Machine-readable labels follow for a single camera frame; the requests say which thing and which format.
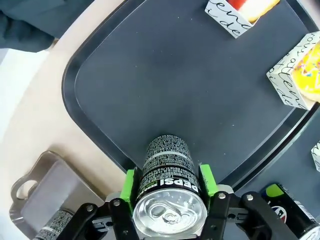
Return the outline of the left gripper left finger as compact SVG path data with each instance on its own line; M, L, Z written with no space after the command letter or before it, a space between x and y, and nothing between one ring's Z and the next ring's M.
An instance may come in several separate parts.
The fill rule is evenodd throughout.
M140 183L140 169L127 171L118 197L96 207L93 213L73 217L73 240L101 240L113 230L117 240L139 240L133 221L133 212Z

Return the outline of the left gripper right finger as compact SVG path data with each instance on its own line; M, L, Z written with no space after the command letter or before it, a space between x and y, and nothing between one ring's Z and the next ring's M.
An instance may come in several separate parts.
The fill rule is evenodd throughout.
M198 179L207 208L200 240L222 240L226 223L237 225L249 240L297 239L257 192L250 191L238 197L220 190L208 164L199 165Z

